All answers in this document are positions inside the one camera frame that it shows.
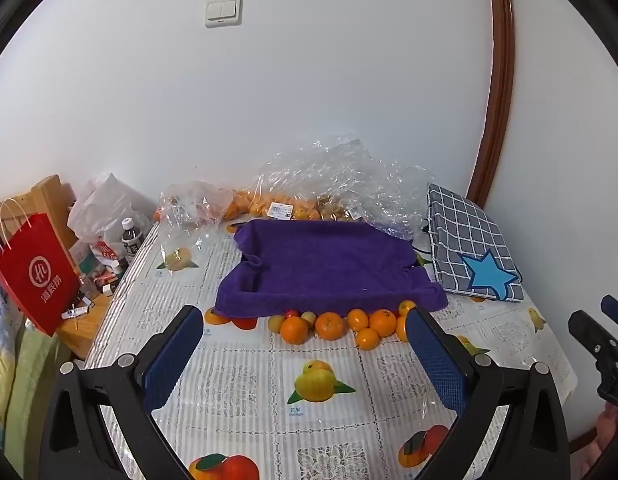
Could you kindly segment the person's right hand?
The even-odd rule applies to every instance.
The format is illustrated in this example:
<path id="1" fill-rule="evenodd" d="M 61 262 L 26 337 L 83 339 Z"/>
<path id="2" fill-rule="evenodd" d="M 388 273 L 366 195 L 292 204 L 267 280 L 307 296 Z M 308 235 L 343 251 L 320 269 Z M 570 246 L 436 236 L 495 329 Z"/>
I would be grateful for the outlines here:
<path id="1" fill-rule="evenodd" d="M 615 437 L 618 426 L 618 408 L 614 404 L 605 403 L 604 411 L 597 417 L 595 430 L 596 437 L 586 448 L 586 461 L 583 469 L 590 469 L 600 458 L 610 441 Z"/>

